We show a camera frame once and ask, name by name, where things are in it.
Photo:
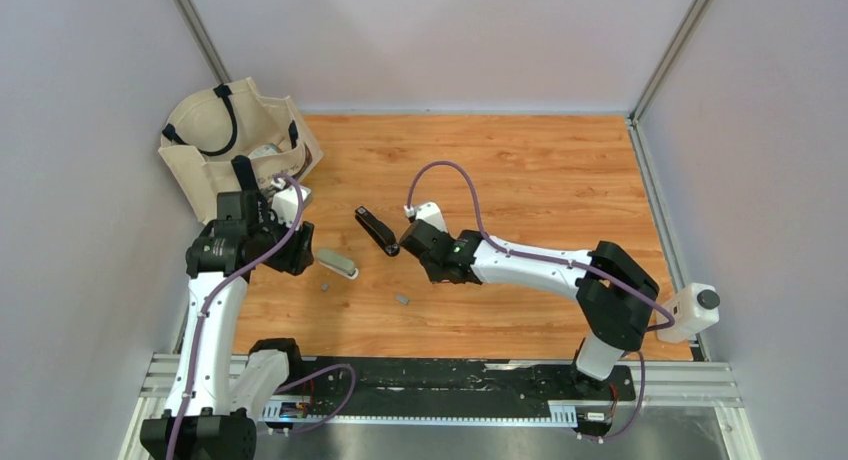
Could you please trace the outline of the black large stapler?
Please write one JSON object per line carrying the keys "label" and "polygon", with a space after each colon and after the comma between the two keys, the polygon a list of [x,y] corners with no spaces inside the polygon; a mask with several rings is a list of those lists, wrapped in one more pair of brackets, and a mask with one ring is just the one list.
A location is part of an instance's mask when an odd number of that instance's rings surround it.
{"label": "black large stapler", "polygon": [[395,257],[400,253],[394,232],[367,208],[357,207],[354,218],[387,256]]}

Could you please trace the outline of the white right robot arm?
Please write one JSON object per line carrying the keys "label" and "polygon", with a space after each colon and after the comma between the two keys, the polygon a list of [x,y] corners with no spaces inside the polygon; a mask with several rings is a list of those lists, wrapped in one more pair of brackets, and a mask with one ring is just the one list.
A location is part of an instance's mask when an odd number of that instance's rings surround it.
{"label": "white right robot arm", "polygon": [[399,240],[433,283],[504,284],[575,301],[588,324],[570,372],[572,389],[598,397],[615,363],[640,350],[660,293],[658,283],[619,245],[557,251],[515,245],[464,230],[458,237],[415,220]]}

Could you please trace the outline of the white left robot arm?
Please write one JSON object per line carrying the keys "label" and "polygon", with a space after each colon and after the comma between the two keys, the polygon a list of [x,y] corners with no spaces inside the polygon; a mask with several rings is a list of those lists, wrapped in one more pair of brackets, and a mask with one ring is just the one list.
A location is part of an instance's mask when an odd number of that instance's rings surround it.
{"label": "white left robot arm", "polygon": [[139,440],[154,459],[251,459],[261,410],[274,391],[294,394],[306,369],[290,338],[258,341],[230,376],[236,323],[251,272],[265,264],[300,275],[314,257],[314,226],[302,219],[308,188],[288,185],[271,199],[225,192],[217,216],[186,251],[188,311],[175,380],[163,413],[143,421]]}

